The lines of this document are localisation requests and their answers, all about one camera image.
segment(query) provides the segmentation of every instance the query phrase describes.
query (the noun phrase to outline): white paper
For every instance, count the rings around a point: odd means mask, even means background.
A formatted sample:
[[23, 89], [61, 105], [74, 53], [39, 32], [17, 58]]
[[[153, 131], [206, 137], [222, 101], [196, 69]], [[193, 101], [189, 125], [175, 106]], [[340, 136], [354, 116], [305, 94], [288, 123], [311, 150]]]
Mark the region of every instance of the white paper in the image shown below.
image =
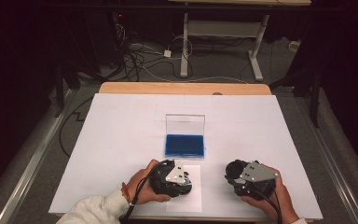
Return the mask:
[[184, 165], [189, 173], [192, 189], [187, 195], [179, 195], [167, 202], [167, 212], [202, 212], [201, 178], [199, 165]]

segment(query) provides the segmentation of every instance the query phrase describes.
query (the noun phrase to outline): white sleeve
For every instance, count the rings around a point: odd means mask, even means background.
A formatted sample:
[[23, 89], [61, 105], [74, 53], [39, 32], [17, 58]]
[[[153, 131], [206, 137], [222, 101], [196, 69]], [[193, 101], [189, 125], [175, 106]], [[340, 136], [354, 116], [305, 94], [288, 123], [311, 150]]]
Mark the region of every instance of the white sleeve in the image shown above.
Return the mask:
[[293, 222], [292, 224], [307, 224], [307, 221], [305, 220], [305, 218], [301, 218], [295, 222]]
[[106, 197], [93, 196], [79, 201], [71, 211], [60, 218], [57, 224], [119, 224], [118, 218], [124, 215], [129, 207], [129, 203], [124, 196], [122, 196], [121, 190], [115, 189]]

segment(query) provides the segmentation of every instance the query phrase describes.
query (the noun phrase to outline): white desk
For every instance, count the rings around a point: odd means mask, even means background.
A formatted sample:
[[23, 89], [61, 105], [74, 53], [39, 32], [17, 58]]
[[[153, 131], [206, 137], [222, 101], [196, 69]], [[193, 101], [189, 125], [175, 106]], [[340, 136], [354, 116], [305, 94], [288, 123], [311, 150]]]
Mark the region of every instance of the white desk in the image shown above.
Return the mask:
[[[134, 84], [135, 92], [141, 91], [143, 85]], [[158, 85], [161, 84], [150, 84], [155, 88]], [[257, 86], [211, 85], [227, 90], [254, 90]], [[224, 178], [227, 164], [240, 159], [259, 160], [279, 169], [298, 214], [306, 219], [322, 218], [275, 96], [202, 95], [200, 90], [198, 95], [183, 95], [175, 94], [175, 87], [190, 91], [195, 87], [206, 91], [212, 88], [209, 84], [162, 86], [170, 89], [169, 94], [95, 95], [50, 213], [63, 214], [82, 198], [106, 195], [151, 159], [164, 160], [166, 114], [202, 114], [206, 119], [205, 159], [184, 160], [185, 168], [199, 167], [201, 195], [200, 202], [194, 203], [201, 204], [201, 211], [167, 212], [169, 203], [175, 203], [181, 198], [178, 197], [168, 203], [136, 206], [131, 217], [265, 221], [263, 212], [241, 201]], [[101, 91], [109, 92], [104, 87]], [[118, 92], [125, 91], [128, 90], [118, 87]]]
[[[288, 6], [300, 7], [309, 6], [310, 0], [170, 0], [173, 2], [210, 3], [210, 4], [241, 4], [241, 5], [262, 5], [262, 6]], [[248, 51], [248, 57], [255, 79], [263, 80], [263, 75], [257, 61], [257, 53], [267, 28], [269, 15], [264, 15], [261, 22], [239, 22], [239, 21], [191, 21], [188, 13], [184, 17], [183, 49], [181, 61], [181, 77], [187, 77], [188, 63], [188, 36], [209, 35], [209, 36], [233, 36], [233, 37], [255, 37], [255, 46]]]

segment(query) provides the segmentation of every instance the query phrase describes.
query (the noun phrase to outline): floor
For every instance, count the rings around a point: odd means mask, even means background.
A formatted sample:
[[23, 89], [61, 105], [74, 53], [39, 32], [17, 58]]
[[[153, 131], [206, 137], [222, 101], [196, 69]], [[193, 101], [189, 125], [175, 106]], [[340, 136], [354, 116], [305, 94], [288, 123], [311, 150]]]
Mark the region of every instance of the floor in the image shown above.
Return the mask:
[[[138, 41], [131, 45], [131, 55], [136, 57], [134, 61], [142, 64], [142, 71], [136, 73], [136, 69], [132, 69], [133, 62], [128, 59], [126, 69], [111, 80], [256, 83], [245, 54], [253, 43], [251, 39], [195, 39], [189, 58], [191, 77], [179, 78], [180, 61], [174, 59], [180, 57], [178, 49], [173, 48], [172, 59], [160, 59], [164, 48]], [[264, 76], [261, 83], [269, 84], [285, 76], [296, 55], [287, 48], [289, 43], [282, 39], [262, 44], [257, 57]], [[114, 69], [104, 66], [102, 75]], [[66, 107], [58, 118], [54, 117], [57, 111], [55, 94], [51, 94], [51, 109], [2, 176], [0, 223], [55, 223], [59, 219], [48, 213], [49, 205], [68, 162], [65, 154], [71, 153], [90, 108], [90, 97], [101, 85], [85, 74], [79, 74], [79, 78], [78, 91], [66, 89]], [[295, 98], [290, 87], [280, 87], [272, 93], [278, 98], [324, 215], [323, 220], [315, 223], [358, 223], [358, 158], [340, 129], [323, 90], [318, 129], [313, 127], [308, 116], [308, 97]], [[34, 172], [27, 173], [30, 167]], [[26, 184], [21, 182], [24, 178], [29, 179]]]

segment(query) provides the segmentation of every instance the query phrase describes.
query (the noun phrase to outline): human hand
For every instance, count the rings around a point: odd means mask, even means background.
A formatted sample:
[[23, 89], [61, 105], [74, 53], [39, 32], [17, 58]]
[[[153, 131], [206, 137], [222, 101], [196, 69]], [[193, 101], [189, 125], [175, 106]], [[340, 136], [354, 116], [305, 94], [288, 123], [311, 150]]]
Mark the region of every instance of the human hand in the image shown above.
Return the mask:
[[[158, 161], [152, 160], [149, 162], [145, 169], [139, 170], [135, 175], [130, 179], [130, 182], [127, 184], [127, 190], [132, 202], [133, 197], [135, 196], [136, 188], [138, 184], [143, 181], [143, 179], [150, 173], [150, 171], [158, 164]], [[153, 189], [150, 187], [149, 180], [146, 181], [142, 187], [139, 195], [137, 204], [148, 203], [150, 201], [156, 202], [167, 202], [171, 199], [169, 195], [166, 194], [156, 194]]]
[[[271, 167], [268, 167], [269, 169], [273, 170], [274, 172], [276, 172], [277, 174], [279, 174], [279, 176], [275, 179], [275, 194], [272, 194], [271, 196], [269, 196], [269, 199], [272, 200], [273, 203], [275, 203], [275, 205], [277, 207], [281, 208], [281, 212], [282, 212], [282, 224], [290, 224], [293, 223], [295, 221], [297, 221], [299, 219], [293, 205], [292, 205], [292, 200], [290, 198], [290, 194], [289, 191], [287, 190], [286, 186], [283, 184], [282, 182], [282, 178], [281, 178], [281, 174], [279, 173], [278, 170], [275, 170]], [[241, 199], [254, 206], [257, 208], [260, 208], [261, 210], [263, 210], [263, 212], [272, 220], [277, 221], [278, 220], [278, 215], [277, 212], [275, 211], [275, 209], [272, 207], [271, 204], [269, 204], [269, 202], [267, 202], [266, 200], [261, 200], [258, 201], [252, 197], [249, 196], [241, 196]]]

